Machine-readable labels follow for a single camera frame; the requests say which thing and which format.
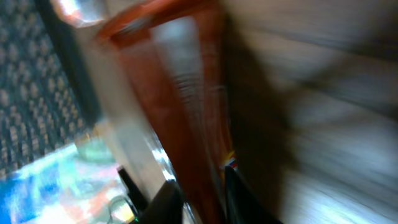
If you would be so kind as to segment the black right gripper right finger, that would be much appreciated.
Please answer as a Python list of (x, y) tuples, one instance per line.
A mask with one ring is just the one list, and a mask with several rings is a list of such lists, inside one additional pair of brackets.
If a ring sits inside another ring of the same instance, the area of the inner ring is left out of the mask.
[(230, 166), (224, 168), (224, 187), (228, 224), (282, 224), (262, 207)]

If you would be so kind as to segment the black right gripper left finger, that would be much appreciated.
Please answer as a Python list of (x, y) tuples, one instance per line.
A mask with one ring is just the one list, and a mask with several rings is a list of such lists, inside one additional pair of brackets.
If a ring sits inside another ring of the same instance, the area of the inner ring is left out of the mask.
[(166, 181), (149, 206), (139, 215), (137, 224), (182, 224), (183, 198), (176, 181)]

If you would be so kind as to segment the orange snack bar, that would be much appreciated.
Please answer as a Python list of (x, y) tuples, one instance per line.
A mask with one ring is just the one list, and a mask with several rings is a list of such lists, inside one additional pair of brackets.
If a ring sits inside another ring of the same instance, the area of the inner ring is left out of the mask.
[(189, 203), (225, 223), (223, 169), (234, 152), (221, 71), (219, 1), (144, 1), (98, 31), (109, 45)]

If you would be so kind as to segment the purple snack package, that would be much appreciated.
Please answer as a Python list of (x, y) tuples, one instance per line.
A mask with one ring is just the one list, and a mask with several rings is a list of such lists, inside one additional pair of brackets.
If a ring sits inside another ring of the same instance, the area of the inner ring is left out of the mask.
[(129, 223), (118, 168), (100, 138), (58, 149), (1, 178), (1, 223)]

